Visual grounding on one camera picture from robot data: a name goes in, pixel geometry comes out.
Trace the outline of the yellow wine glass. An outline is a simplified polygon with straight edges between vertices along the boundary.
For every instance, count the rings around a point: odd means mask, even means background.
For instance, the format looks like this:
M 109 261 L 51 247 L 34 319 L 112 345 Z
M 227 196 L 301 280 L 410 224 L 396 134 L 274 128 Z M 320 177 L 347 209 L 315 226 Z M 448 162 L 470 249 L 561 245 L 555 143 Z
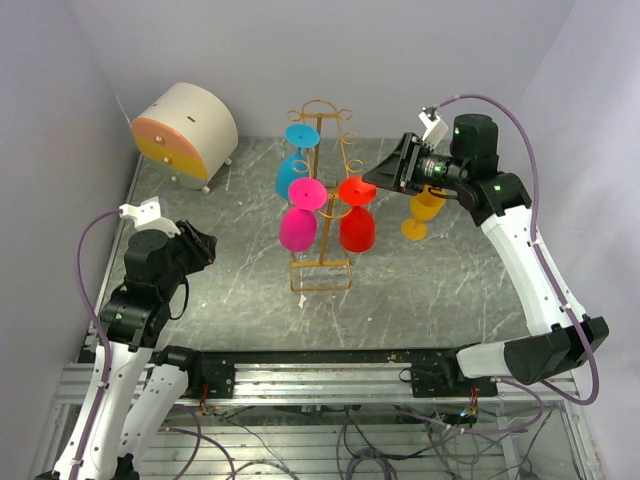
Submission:
M 409 204 L 411 217 L 403 221 L 402 234 L 412 241 L 424 239 L 428 233 L 427 222 L 436 217 L 444 204 L 443 198 L 434 196 L 429 191 L 413 196 Z

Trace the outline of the red wine glass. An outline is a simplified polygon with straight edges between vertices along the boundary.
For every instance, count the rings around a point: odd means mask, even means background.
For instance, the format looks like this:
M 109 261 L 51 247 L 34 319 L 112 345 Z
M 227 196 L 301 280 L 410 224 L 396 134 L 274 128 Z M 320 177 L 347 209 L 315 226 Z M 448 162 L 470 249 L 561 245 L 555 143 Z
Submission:
M 350 207 L 349 213 L 340 220 L 340 243 L 347 251 L 362 253 L 373 247 L 376 223 L 368 206 L 376 195 L 376 187 L 360 176 L 346 179 L 339 186 L 339 199 Z

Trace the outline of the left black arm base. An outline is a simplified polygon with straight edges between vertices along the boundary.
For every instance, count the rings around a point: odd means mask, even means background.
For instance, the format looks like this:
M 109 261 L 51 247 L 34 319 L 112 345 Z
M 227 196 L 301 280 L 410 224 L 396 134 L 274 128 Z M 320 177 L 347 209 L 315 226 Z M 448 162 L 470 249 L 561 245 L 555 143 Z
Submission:
M 153 353 L 151 363 L 168 364 L 185 371 L 189 398 L 230 399 L 233 396 L 236 369 L 227 355 L 170 345 Z

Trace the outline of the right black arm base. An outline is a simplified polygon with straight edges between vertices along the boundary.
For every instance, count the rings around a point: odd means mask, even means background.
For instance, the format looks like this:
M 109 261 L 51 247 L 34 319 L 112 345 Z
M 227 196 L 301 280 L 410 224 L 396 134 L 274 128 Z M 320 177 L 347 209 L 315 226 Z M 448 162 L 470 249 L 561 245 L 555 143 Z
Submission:
M 425 348 L 401 350 L 398 360 L 408 364 L 399 379 L 409 384 L 414 398 L 495 397 L 496 385 L 488 376 L 467 378 L 458 365 L 459 348 Z

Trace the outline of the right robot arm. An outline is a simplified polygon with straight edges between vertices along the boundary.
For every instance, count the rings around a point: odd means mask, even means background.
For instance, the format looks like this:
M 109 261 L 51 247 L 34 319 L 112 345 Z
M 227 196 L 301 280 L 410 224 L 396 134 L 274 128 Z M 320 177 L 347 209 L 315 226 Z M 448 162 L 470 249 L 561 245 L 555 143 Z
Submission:
M 440 373 L 459 396 L 479 377 L 511 377 L 531 385 L 578 368 L 606 339 L 602 317 L 591 317 L 570 292 L 540 233 L 520 178 L 498 168 L 499 129 L 484 114 L 454 119 L 446 155 L 435 148 L 448 127 L 434 110 L 420 114 L 425 132 L 403 134 L 392 153 L 363 176 L 380 189 L 417 198 L 453 192 L 502 260 L 525 314 L 528 333 L 508 341 L 459 348 Z

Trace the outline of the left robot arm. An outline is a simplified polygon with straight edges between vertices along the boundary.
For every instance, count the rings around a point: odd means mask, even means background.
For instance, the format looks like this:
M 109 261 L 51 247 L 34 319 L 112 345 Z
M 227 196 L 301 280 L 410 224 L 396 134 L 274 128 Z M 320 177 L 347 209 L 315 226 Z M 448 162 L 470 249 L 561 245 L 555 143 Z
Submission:
M 125 276 L 100 311 L 104 337 L 71 437 L 44 479 L 136 479 L 152 437 L 179 397 L 203 387 L 200 354 L 168 346 L 150 383 L 135 393 L 160 333 L 172 320 L 170 301 L 188 275 L 212 265 L 217 239 L 186 221 L 138 230 L 124 254 Z

